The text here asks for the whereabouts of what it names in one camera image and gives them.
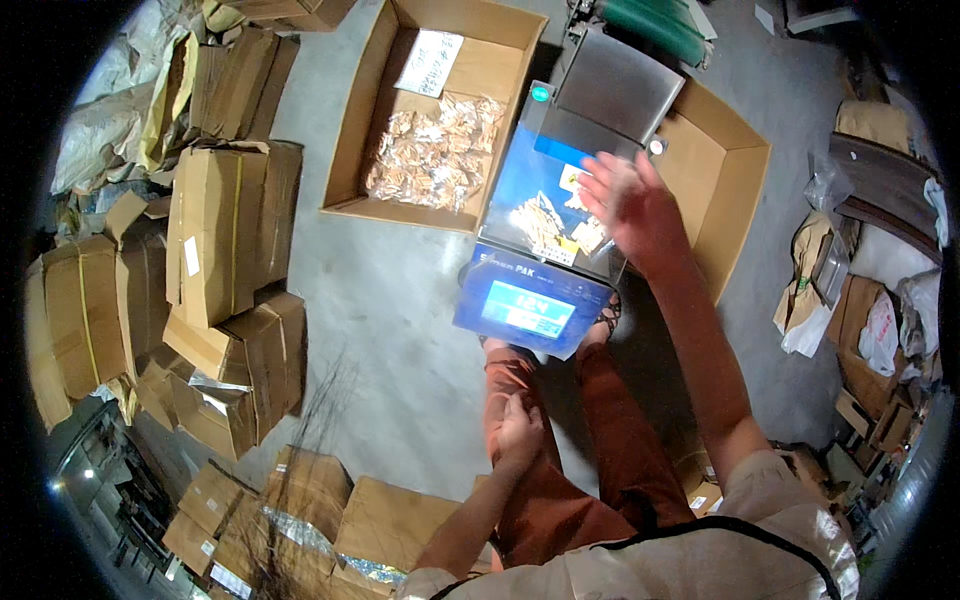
right hand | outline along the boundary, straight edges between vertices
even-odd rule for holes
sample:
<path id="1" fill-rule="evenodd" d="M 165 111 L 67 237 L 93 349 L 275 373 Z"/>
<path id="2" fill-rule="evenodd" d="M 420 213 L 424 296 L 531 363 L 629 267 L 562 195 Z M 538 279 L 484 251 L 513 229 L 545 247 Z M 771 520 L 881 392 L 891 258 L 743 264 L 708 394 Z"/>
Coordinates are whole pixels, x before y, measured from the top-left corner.
<path id="1" fill-rule="evenodd" d="M 500 459 L 497 463 L 526 471 L 543 447 L 543 418 L 534 406 L 530 414 L 523 408 L 519 394 L 513 394 L 503 407 L 503 421 L 496 433 Z"/>
<path id="2" fill-rule="evenodd" d="M 589 172 L 577 181 L 585 188 L 580 198 L 584 206 L 607 227 L 617 246 L 648 279 L 658 270 L 669 268 L 678 258 L 690 254 L 690 243 L 677 201 L 666 188 L 647 155 L 636 153 L 631 169 L 622 158 L 601 152 L 597 158 L 584 158 L 581 165 Z M 614 173 L 628 177 L 616 206 L 611 206 Z"/>

concrete floor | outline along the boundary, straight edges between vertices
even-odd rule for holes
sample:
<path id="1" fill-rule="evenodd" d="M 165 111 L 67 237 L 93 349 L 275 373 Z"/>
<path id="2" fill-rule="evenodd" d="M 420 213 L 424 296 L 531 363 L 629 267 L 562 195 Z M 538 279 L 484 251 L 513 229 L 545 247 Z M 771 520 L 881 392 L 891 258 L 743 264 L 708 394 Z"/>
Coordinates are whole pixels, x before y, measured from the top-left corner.
<path id="1" fill-rule="evenodd" d="M 562 0 L 500 1 L 547 14 L 551 21 L 542 42 L 561 43 Z M 483 353 L 474 334 L 450 324 L 457 271 L 474 239 L 318 212 L 348 88 L 378 5 L 361 0 L 335 34 L 301 36 L 273 128 L 273 138 L 304 146 L 288 287 L 307 305 L 304 414 L 313 407 L 322 415 L 302 444 L 337 455 L 354 478 L 367 474 L 463 500 L 474 476 L 490 471 L 480 428 Z M 776 15 L 778 5 L 766 8 Z M 722 0 L 706 12 L 719 38 L 709 70 L 693 76 L 774 146 L 763 197 L 720 312 L 763 430 L 771 439 L 819 447 L 837 424 L 834 352 L 823 343 L 813 359 L 784 354 L 771 318 L 792 278 L 792 236 L 809 210 L 802 193 L 807 153 L 826 150 L 843 96 L 838 54 L 825 45 L 770 36 L 754 18 L 752 2 Z M 624 378 L 662 435 L 688 432 L 692 417 L 684 385 L 649 289 L 625 276 L 622 296 L 625 318 L 612 349 Z M 325 386 L 335 372 L 333 385 Z M 596 493 L 571 365 L 552 360 L 540 376 L 566 473 Z M 185 461 L 201 464 L 209 450 L 183 432 L 160 430 L 146 415 L 137 422 L 155 449 L 166 446 L 165 464 L 178 471 L 185 487 Z M 261 484 L 276 451 L 303 438 L 302 428 L 303 419 L 287 417 L 235 472 Z M 182 450 L 171 452 L 173 447 Z"/>

weighing scale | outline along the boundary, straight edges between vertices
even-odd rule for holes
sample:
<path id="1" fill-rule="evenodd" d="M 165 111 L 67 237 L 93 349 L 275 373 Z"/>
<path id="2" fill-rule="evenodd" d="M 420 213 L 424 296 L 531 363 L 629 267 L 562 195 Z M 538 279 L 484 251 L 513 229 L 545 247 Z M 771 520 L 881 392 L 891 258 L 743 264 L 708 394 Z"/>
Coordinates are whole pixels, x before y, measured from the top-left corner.
<path id="1" fill-rule="evenodd" d="M 632 161 L 655 139 L 683 84 L 680 75 L 595 28 L 580 38 L 560 86 L 533 81 L 465 267 L 454 325 L 563 360 L 573 354 L 610 300 L 626 259 L 612 244 L 590 255 L 576 245 L 538 247 L 514 213 L 538 199 L 569 238 L 590 217 L 564 205 L 574 195 L 581 159 L 604 151 Z"/>

handwritten note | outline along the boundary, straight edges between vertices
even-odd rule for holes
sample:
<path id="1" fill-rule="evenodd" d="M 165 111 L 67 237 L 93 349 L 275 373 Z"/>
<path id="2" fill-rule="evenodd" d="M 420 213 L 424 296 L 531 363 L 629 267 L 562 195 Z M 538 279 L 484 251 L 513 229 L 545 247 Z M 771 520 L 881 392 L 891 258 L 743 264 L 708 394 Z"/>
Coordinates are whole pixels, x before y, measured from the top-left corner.
<path id="1" fill-rule="evenodd" d="M 446 78 L 449 77 L 450 69 L 453 68 L 453 62 L 463 44 L 463 36 L 421 29 L 417 33 L 414 48 L 410 51 L 410 58 L 403 65 L 403 73 L 394 87 L 440 98 Z"/>

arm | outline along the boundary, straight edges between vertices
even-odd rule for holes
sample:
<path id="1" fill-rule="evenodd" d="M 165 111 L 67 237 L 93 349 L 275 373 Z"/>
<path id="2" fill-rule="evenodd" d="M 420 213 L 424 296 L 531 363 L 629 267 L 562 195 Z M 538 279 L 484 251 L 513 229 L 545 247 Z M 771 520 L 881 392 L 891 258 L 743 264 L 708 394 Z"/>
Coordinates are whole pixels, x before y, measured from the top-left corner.
<path id="1" fill-rule="evenodd" d="M 497 434 L 500 460 L 480 489 L 470 495 L 426 544 L 414 569 L 437 567 L 466 579 L 503 516 L 516 484 L 533 464 L 543 442 L 543 421 L 534 408 L 528 416 L 520 397 L 511 396 Z"/>
<path id="2" fill-rule="evenodd" d="M 743 374 L 693 259 L 677 201 L 646 155 L 636 165 L 601 153 L 585 159 L 584 204 L 646 277 L 666 321 L 704 446 L 726 488 L 734 467 L 768 449 Z"/>

